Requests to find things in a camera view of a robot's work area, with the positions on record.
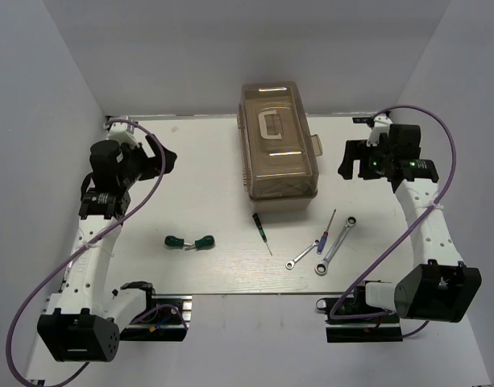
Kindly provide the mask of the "beige plastic toolbox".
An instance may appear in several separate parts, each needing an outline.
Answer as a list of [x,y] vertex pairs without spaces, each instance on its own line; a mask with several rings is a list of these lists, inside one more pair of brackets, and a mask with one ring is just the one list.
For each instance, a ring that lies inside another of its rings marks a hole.
[[243,186],[258,214],[306,209],[318,195],[323,154],[293,81],[242,86],[237,125]]

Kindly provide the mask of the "black green precision screwdriver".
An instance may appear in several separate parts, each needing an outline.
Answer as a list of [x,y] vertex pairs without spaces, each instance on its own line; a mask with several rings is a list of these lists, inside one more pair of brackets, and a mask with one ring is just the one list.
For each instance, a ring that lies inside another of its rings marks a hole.
[[258,230],[258,232],[259,232],[259,234],[260,234],[263,242],[265,243],[265,245],[266,245],[266,247],[268,249],[269,254],[272,255],[272,251],[271,251],[271,249],[270,249],[270,247],[268,245],[268,238],[267,238],[267,236],[266,236],[266,234],[264,232],[264,229],[263,229],[262,223],[260,221],[259,215],[257,213],[254,213],[252,215],[252,218],[253,218],[253,220],[255,222],[256,228],[257,228],[257,230]]

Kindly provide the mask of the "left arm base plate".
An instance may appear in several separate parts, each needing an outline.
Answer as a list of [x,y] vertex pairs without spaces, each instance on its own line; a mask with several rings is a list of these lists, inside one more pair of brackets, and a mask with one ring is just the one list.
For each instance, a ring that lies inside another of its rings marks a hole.
[[181,342],[193,309],[189,295],[148,295],[122,290],[104,309],[103,317],[118,325],[120,339],[129,342]]

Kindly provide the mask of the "small ratchet wrench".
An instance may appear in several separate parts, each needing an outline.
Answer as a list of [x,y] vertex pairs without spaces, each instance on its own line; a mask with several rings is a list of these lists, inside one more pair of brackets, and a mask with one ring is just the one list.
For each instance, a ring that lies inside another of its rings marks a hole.
[[287,270],[292,270],[295,265],[302,259],[304,258],[307,254],[309,254],[311,251],[313,251],[317,246],[319,245],[319,240],[316,239],[314,240],[308,247],[306,247],[302,252],[300,252],[295,258],[292,260],[289,260],[286,264],[285,267]]

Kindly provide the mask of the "large ratchet wrench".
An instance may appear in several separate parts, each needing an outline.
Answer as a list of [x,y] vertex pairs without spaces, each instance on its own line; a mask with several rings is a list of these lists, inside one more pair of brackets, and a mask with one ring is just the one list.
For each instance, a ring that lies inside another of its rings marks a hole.
[[350,230],[355,227],[356,224],[357,219],[355,217],[350,216],[346,219],[345,225],[342,231],[338,234],[337,239],[333,242],[332,246],[325,254],[325,257],[321,261],[319,261],[314,268],[314,271],[318,276],[325,276],[327,274],[329,263],[332,261],[334,255],[340,249]]

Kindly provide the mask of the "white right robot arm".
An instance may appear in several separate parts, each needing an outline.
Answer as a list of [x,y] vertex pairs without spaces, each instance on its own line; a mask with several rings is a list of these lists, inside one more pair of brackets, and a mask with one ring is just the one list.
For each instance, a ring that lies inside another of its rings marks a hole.
[[459,322],[482,278],[465,265],[436,202],[438,173],[432,160],[422,159],[418,125],[392,124],[373,131],[370,139],[348,140],[339,175],[350,180],[354,163],[364,180],[386,178],[405,215],[413,249],[413,269],[398,283],[368,281],[352,302],[354,315],[373,320],[383,310],[400,318]]

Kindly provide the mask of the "green stubby screwdriver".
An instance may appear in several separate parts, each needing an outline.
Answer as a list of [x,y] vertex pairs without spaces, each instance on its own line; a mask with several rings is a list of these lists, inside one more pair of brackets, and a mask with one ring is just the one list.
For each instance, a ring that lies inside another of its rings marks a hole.
[[215,245],[215,239],[212,235],[205,235],[200,239],[197,239],[193,244],[186,247],[185,250],[206,250]]
[[183,238],[176,237],[175,235],[167,235],[164,238],[164,245],[169,248],[191,248],[193,246]]

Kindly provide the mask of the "blue red screwdriver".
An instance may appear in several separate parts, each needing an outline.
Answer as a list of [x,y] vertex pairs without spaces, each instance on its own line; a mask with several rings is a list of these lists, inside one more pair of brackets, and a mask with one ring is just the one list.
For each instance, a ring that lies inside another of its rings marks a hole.
[[324,232],[322,233],[322,237],[320,238],[319,242],[318,242],[318,246],[317,246],[317,254],[318,255],[321,255],[323,250],[324,250],[324,247],[326,246],[326,241],[328,239],[328,235],[329,235],[329,230],[330,230],[330,226],[334,220],[334,216],[336,215],[336,209],[334,209],[331,217],[330,217],[330,220],[327,224],[327,227],[326,229],[324,230]]

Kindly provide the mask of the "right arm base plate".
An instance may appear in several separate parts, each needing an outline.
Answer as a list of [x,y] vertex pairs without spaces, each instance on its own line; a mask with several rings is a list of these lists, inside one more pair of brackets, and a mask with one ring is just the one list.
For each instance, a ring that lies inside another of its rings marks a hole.
[[339,296],[320,298],[318,312],[325,315],[328,343],[391,343],[401,342],[401,322],[395,311],[395,285],[392,282],[364,281],[336,310],[330,312]]

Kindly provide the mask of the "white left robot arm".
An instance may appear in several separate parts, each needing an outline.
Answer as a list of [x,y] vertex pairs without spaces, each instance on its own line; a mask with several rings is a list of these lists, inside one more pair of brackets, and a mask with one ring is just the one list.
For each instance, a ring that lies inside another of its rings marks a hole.
[[120,336],[138,318],[159,312],[153,286],[132,281],[113,293],[105,283],[122,221],[130,214],[130,189],[137,181],[170,173],[176,154],[147,135],[153,156],[133,139],[105,139],[91,146],[91,172],[81,185],[79,223],[64,288],[52,311],[40,316],[37,331],[59,362],[110,362]]

